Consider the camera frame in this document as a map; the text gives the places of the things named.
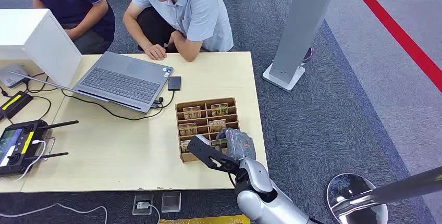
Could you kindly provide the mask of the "person's right hand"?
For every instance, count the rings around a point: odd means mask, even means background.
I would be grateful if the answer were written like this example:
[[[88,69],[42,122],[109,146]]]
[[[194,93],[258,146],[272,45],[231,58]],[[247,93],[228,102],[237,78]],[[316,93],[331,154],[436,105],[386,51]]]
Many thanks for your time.
[[[143,46],[144,53],[152,60],[164,60],[167,57],[166,50],[158,44]]]

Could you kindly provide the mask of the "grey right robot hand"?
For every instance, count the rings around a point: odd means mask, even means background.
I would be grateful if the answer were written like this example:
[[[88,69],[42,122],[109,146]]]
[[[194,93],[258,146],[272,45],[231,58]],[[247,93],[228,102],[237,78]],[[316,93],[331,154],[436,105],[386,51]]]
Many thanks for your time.
[[[216,136],[218,139],[226,139],[227,156],[239,161],[244,158],[256,160],[256,151],[253,139],[245,132],[238,129],[223,128]]]

